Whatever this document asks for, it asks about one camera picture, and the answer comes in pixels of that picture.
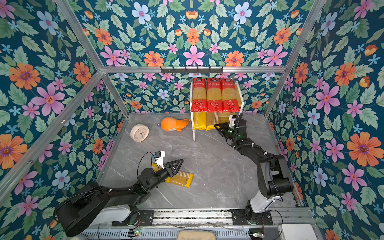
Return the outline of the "round pink alarm clock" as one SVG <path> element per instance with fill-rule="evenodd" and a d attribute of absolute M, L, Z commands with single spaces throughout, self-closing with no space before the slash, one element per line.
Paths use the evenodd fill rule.
<path fill-rule="evenodd" d="M 150 130 L 144 124 L 135 125 L 130 132 L 130 137 L 137 143 L 143 142 L 149 136 Z"/>

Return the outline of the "black hook rail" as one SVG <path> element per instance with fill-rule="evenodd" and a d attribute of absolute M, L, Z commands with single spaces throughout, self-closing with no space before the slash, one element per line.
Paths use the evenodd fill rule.
<path fill-rule="evenodd" d="M 221 74 L 224 72 L 223 67 L 160 67 L 160 69 L 163 74 Z"/>

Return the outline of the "yellow Pastatime bag top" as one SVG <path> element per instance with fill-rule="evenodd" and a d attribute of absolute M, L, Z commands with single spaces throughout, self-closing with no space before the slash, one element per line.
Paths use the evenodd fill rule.
<path fill-rule="evenodd" d="M 207 129 L 207 113 L 206 112 L 193 113 L 193 117 L 194 117 L 193 130 Z"/>

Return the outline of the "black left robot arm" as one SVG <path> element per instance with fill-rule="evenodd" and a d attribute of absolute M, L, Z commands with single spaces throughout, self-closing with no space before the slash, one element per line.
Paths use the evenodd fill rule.
<path fill-rule="evenodd" d="M 129 222 L 138 214 L 137 205 L 144 203 L 151 190 L 179 172 L 184 160 L 164 164 L 155 172 L 146 168 L 137 177 L 137 182 L 125 188 L 100 186 L 89 182 L 54 210 L 54 217 L 62 225 L 67 237 L 75 237 L 88 227 L 108 222 Z"/>

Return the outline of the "yellow pastatime bag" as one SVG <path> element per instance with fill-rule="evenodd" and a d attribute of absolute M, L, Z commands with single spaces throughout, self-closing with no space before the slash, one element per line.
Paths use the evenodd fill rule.
<path fill-rule="evenodd" d="M 218 113 L 207 113 L 206 114 L 206 130 L 214 130 L 215 125 L 219 124 Z"/>
<path fill-rule="evenodd" d="M 158 175 L 157 172 L 162 170 L 162 168 L 154 163 L 152 163 L 152 168 L 155 172 L 155 177 L 159 177 L 160 175 Z M 179 170 L 175 176 L 166 178 L 165 182 L 181 187 L 191 188 L 193 177 L 194 174 Z"/>
<path fill-rule="evenodd" d="M 194 117 L 193 130 L 207 129 L 207 113 L 206 112 L 193 113 L 193 117 Z"/>

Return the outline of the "white wooden two-tier shelf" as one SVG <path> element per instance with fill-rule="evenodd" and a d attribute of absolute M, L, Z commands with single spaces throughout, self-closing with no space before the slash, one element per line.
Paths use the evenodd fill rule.
<path fill-rule="evenodd" d="M 239 115 L 242 111 L 243 111 L 243 107 L 244 107 L 244 99 L 243 99 L 243 96 L 242 96 L 242 93 L 241 93 L 241 89 L 240 89 L 240 85 L 238 82 L 235 82 L 235 87 L 236 87 L 236 90 L 237 90 L 237 98 L 238 98 L 238 102 L 239 102 L 239 108 L 240 108 L 240 111 L 237 112 L 237 113 L 230 113 L 230 112 L 223 112 L 223 110 L 221 112 L 218 112 L 218 116 L 219 116 L 219 124 L 222 124 L 222 123 L 229 123 L 229 116 L 230 115 Z M 196 113 L 196 112 L 192 112 L 191 111 L 191 121 L 192 121 L 192 127 L 194 126 L 194 117 L 193 117 L 193 113 Z M 196 140 L 196 131 L 197 130 L 193 130 L 193 140 L 195 141 Z"/>

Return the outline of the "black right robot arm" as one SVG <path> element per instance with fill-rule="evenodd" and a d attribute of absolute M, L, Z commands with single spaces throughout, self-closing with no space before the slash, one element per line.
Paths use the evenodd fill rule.
<path fill-rule="evenodd" d="M 282 201 L 283 195 L 291 193 L 295 184 L 283 155 L 274 155 L 257 145 L 247 134 L 247 121 L 240 115 L 232 115 L 228 123 L 214 127 L 229 145 L 240 155 L 249 158 L 257 166 L 258 191 L 247 202 L 244 218 L 252 225 L 270 216 L 269 207 Z"/>

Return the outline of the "red spaghetti bag under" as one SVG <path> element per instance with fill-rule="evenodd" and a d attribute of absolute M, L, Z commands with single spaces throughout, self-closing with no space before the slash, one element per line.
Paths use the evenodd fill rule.
<path fill-rule="evenodd" d="M 221 82 L 207 79 L 207 112 L 218 113 L 223 109 Z"/>

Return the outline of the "red spaghetti bag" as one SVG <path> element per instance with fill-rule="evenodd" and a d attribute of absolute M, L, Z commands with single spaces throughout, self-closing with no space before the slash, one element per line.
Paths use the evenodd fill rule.
<path fill-rule="evenodd" d="M 222 79 L 221 84 L 223 112 L 239 112 L 240 108 L 234 80 Z"/>
<path fill-rule="evenodd" d="M 193 79 L 191 111 L 207 111 L 207 84 L 205 79 Z"/>

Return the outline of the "white box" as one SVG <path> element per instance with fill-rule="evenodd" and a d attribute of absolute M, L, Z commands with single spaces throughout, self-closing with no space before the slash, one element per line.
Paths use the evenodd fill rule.
<path fill-rule="evenodd" d="M 310 224 L 282 224 L 279 226 L 282 240 L 317 240 Z"/>

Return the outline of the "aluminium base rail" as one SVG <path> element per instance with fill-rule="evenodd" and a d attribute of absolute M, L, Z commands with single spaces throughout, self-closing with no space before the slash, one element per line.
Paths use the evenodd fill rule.
<path fill-rule="evenodd" d="M 309 208 L 272 208 L 249 217 L 244 209 L 153 209 L 136 210 L 123 219 L 120 210 L 103 210 L 102 216 L 83 227 L 83 231 L 97 227 L 188 227 L 262 228 L 283 224 L 317 226 Z"/>

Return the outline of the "orange plush whale toy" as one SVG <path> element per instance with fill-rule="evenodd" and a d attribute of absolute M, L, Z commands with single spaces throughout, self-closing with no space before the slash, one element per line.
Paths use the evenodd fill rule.
<path fill-rule="evenodd" d="M 181 132 L 184 128 L 186 128 L 189 125 L 190 121 L 191 121 L 190 119 L 179 120 L 173 117 L 166 117 L 157 126 L 162 128 L 166 132 L 172 132 L 172 131 Z"/>

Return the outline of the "red spaghetti bag front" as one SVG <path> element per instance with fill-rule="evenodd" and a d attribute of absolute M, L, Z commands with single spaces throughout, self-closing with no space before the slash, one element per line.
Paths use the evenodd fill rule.
<path fill-rule="evenodd" d="M 207 84 L 205 79 L 193 79 L 191 111 L 207 111 Z"/>

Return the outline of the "beige padded object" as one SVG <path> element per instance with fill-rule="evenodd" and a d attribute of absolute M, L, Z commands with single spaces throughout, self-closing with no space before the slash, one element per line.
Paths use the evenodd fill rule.
<path fill-rule="evenodd" d="M 210 231 L 183 230 L 178 233 L 177 240 L 217 240 L 217 237 Z"/>

